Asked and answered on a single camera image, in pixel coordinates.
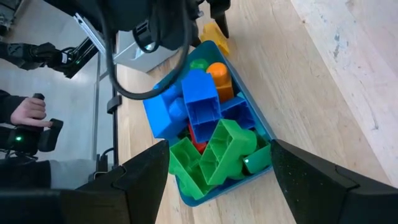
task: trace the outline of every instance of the red toy block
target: red toy block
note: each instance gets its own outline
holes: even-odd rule
[[[192,139],[192,144],[195,146],[195,148],[198,150],[200,154],[203,154],[203,151],[205,151],[207,142],[203,143],[197,143],[197,140],[195,139],[195,135],[193,134],[191,124],[188,124],[188,129],[189,133],[191,134],[191,139]]]

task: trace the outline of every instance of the yellow block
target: yellow block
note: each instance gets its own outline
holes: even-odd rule
[[[225,56],[229,55],[229,48],[226,42],[226,37],[221,32],[220,28],[215,22],[205,24],[205,26],[203,27],[203,33],[200,36],[200,40],[202,42],[206,40],[212,40],[214,43],[216,43],[217,47]]]

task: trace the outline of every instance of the wooden surface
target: wooden surface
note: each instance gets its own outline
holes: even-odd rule
[[[201,6],[209,22],[208,6]],[[228,57],[279,139],[398,187],[398,20],[395,0],[233,1]],[[150,76],[118,67],[119,81],[146,91]],[[118,109],[119,159],[153,145],[142,102]],[[196,208],[170,175],[157,223],[295,223],[275,175]]]

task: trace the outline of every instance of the green block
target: green block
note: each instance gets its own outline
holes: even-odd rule
[[[261,136],[257,131],[254,131],[257,137],[257,148],[256,149],[261,149],[263,147],[266,147],[269,145],[269,142]]]
[[[253,154],[246,156],[243,162],[251,174],[262,171],[267,166],[271,165],[271,145],[268,144]]]
[[[196,59],[191,62],[189,65],[190,69],[202,69],[206,71],[206,69],[209,67],[209,63],[205,59]]]
[[[242,129],[236,121],[221,119],[199,162],[207,184],[223,184],[227,177],[242,179],[242,158],[256,146],[254,132]]]
[[[199,167],[201,154],[189,138],[183,138],[170,148],[169,173],[180,179],[180,189],[186,196],[198,200],[214,186],[208,185]]]

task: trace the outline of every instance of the orange block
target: orange block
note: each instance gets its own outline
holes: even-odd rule
[[[200,40],[202,42],[206,40],[213,41],[214,43],[216,43],[217,47],[225,56],[229,55],[229,48],[226,42],[226,37],[218,27],[217,23],[211,22],[205,24],[205,26],[203,27],[203,33],[200,36]]]
[[[232,88],[231,75],[228,73],[228,68],[221,62],[212,63],[206,73],[210,73],[216,84],[218,97],[220,103],[234,98],[234,90]]]
[[[189,133],[190,133],[190,135],[191,135],[191,139],[192,139],[192,144],[193,144],[193,146],[195,146],[195,148],[198,150],[198,152],[199,152],[200,154],[203,154],[203,152],[204,152],[205,149],[206,149],[207,142],[197,143],[197,140],[195,139],[195,134],[193,133],[191,124],[188,124],[188,129],[189,129]]]

